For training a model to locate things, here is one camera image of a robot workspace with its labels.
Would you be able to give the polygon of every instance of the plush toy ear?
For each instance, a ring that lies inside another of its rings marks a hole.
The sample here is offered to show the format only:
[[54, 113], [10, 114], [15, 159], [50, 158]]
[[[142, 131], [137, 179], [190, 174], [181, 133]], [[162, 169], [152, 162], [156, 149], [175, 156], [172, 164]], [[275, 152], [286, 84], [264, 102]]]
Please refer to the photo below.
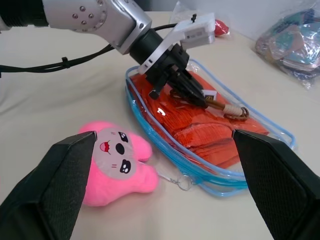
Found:
[[139, 180], [135, 181], [135, 192], [151, 193], [159, 184], [159, 176], [154, 167], [139, 163]]
[[141, 162], [147, 161], [152, 156], [151, 145], [138, 135], [130, 133], [129, 136], [132, 141], [134, 159]]
[[112, 128], [112, 127], [116, 127], [116, 126], [110, 122], [93, 121], [93, 122], [90, 122], [90, 123], [87, 123], [86, 125], [84, 125], [79, 130], [79, 133], [81, 134], [81, 133], [90, 132], [90, 131], [100, 132], [102, 129]]

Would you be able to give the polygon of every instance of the pink plush toy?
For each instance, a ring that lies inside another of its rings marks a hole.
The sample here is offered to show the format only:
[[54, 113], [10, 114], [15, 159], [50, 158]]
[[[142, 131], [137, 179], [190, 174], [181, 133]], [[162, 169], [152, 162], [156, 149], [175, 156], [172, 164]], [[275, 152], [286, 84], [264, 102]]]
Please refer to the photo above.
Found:
[[156, 170], [142, 163], [152, 155], [148, 142], [104, 121], [88, 123], [79, 132], [89, 131], [96, 131], [97, 141], [83, 199], [85, 205], [105, 206], [126, 194], [156, 189]]

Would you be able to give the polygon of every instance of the black cable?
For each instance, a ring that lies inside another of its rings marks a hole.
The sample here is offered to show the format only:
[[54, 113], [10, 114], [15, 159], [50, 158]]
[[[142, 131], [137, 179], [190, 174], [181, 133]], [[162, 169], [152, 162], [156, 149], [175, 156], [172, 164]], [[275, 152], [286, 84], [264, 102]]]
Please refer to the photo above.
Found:
[[157, 27], [154, 27], [153, 30], [160, 31], [163, 29], [171, 29], [171, 28], [174, 28], [176, 25], [177, 25], [176, 23], [172, 23], [172, 24], [157, 26]]
[[[174, 28], [177, 24], [167, 24], [167, 25], [162, 25], [162, 26], [157, 26], [154, 28], [155, 31], [160, 31], [163, 29], [170, 29]], [[57, 62], [53, 64], [48, 64], [48, 65], [42, 65], [42, 66], [34, 66], [34, 67], [15, 67], [15, 66], [6, 66], [6, 65], [0, 65], [0, 73], [52, 73], [56, 71], [60, 71], [63, 69], [68, 69], [73, 66], [79, 65], [86, 63], [102, 54], [108, 53], [112, 51], [114, 47], [112, 47], [110, 44], [107, 45], [105, 48], [101, 49], [100, 51], [83, 56], [80, 58], [76, 58], [73, 60], [68, 60], [66, 57], [63, 57], [62, 62]]]

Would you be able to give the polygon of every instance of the red object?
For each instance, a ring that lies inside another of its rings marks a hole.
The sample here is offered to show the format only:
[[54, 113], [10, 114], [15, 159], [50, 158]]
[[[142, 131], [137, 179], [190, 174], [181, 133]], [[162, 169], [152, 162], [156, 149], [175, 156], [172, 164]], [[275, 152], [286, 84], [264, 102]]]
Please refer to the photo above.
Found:
[[229, 27], [223, 21], [215, 20], [214, 34], [218, 37], [227, 33], [229, 33]]

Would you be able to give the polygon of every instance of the zipper pull ring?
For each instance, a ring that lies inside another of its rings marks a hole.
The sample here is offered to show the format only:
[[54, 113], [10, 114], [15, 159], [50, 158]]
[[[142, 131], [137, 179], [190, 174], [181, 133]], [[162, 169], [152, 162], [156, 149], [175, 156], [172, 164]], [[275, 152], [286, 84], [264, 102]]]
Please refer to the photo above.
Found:
[[158, 172], [158, 175], [169, 181], [170, 183], [176, 184], [181, 190], [183, 191], [188, 191], [191, 189], [192, 185], [194, 184], [193, 180], [191, 177], [189, 177], [188, 175], [183, 175], [181, 177], [178, 178], [178, 180], [175, 180], [171, 177], [167, 177], [161, 173]]

